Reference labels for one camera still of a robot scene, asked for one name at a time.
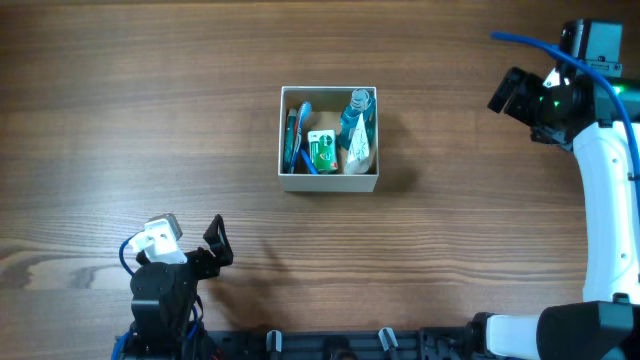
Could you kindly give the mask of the blue disposable razor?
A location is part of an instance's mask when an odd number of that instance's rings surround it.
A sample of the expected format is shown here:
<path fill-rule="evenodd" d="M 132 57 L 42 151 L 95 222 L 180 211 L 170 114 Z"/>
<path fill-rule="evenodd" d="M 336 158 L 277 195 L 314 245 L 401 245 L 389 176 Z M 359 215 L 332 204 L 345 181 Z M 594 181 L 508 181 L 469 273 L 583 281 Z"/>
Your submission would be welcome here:
<path fill-rule="evenodd" d="M 308 153 L 304 149 L 301 149 L 300 150 L 300 154 L 301 154 L 301 156 L 303 158 L 304 163 L 306 164 L 306 166 L 307 166 L 307 168 L 309 170 L 309 173 L 312 174 L 312 175 L 318 175 L 318 171 L 317 171 L 316 167 L 314 166 L 314 164 L 313 164 L 311 158 L 309 157 Z"/>

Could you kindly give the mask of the teal toothpaste tube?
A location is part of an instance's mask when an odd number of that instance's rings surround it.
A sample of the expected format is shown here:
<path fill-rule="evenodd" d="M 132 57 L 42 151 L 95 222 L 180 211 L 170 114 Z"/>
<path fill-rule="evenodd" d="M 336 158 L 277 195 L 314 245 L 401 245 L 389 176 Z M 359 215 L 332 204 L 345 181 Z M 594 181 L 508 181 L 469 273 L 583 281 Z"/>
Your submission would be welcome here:
<path fill-rule="evenodd" d="M 291 166 L 291 158 L 293 155 L 293 146 L 295 140 L 295 125 L 297 120 L 297 110 L 291 108 L 287 114 L 285 124 L 285 139 L 283 147 L 283 171 L 288 173 Z"/>

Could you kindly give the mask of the green white soap box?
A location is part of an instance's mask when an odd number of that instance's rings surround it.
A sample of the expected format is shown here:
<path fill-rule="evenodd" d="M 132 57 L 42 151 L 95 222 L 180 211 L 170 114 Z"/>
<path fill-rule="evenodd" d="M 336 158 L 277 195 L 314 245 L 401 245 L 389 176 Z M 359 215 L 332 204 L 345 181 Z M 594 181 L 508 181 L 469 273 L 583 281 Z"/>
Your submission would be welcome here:
<path fill-rule="evenodd" d="M 334 130 L 314 130 L 307 134 L 309 156 L 318 173 L 330 174 L 338 170 L 336 133 Z"/>

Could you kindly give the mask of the blue mouthwash bottle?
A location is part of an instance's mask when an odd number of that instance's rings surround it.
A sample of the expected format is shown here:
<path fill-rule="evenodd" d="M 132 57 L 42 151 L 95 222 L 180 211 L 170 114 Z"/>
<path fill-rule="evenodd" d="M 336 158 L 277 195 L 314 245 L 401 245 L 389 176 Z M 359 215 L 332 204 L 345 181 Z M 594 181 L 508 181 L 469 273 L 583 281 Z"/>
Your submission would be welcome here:
<path fill-rule="evenodd" d="M 366 89 L 360 88 L 352 92 L 350 103 L 340 117 L 341 132 L 338 136 L 338 143 L 342 148 L 349 149 L 360 116 L 363 116 L 368 142 L 369 144 L 373 143 L 375 109 L 376 100 Z"/>

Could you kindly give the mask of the blue white toothbrush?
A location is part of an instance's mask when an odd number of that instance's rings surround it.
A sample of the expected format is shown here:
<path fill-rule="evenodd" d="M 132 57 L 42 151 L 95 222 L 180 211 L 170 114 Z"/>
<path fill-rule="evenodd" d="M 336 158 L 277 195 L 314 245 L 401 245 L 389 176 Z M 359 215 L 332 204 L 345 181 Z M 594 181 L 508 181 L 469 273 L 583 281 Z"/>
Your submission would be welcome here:
<path fill-rule="evenodd" d="M 311 112 L 312 112 L 312 105 L 310 102 L 307 102 L 307 101 L 303 102 L 297 111 L 297 120 L 296 120 L 295 133 L 294 133 L 295 137 L 294 137 L 294 144 L 292 148 L 293 152 L 292 152 L 290 168 L 289 168 L 290 174 L 293 174 L 295 172 L 297 157 L 298 157 L 298 153 L 302 143 L 302 130 L 304 127 L 304 121 L 311 114 Z"/>

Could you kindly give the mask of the white lotion tube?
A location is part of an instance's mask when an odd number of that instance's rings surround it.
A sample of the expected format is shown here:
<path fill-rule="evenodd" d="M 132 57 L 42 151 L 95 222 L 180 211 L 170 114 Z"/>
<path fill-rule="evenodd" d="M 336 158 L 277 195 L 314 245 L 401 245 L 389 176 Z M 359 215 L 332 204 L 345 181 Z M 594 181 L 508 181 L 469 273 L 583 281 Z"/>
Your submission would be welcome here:
<path fill-rule="evenodd" d="M 370 144 L 366 133 L 363 114 L 358 117 L 348 149 L 344 173 L 346 175 L 364 174 L 370 167 Z"/>

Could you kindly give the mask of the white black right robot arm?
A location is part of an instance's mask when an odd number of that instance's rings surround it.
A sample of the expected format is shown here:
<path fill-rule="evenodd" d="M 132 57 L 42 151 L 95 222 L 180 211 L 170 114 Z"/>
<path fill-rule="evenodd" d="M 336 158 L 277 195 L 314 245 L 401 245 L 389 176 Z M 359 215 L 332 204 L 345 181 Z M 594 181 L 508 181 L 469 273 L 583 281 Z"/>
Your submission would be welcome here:
<path fill-rule="evenodd" d="M 576 73 L 546 87 L 511 68 L 488 104 L 531 130 L 533 141 L 571 152 L 582 178 L 587 270 L 579 303 L 538 315 L 486 317 L 484 353 L 515 359 L 639 356 L 639 95 L 618 79 Z"/>

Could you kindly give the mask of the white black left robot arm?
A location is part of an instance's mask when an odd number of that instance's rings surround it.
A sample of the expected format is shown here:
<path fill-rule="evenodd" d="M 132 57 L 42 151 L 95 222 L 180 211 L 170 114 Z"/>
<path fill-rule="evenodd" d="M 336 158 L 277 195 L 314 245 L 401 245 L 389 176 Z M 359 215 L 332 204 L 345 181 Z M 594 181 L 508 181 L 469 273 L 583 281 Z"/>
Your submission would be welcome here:
<path fill-rule="evenodd" d="M 205 247 L 185 252 L 183 232 L 172 213 L 149 219 L 125 240 L 119 260 L 131 276 L 134 321 L 116 340 L 117 359 L 222 359 L 221 348 L 203 324 L 204 306 L 197 293 L 201 280 L 220 275 L 234 254 L 224 221 L 217 214 L 205 231 Z"/>

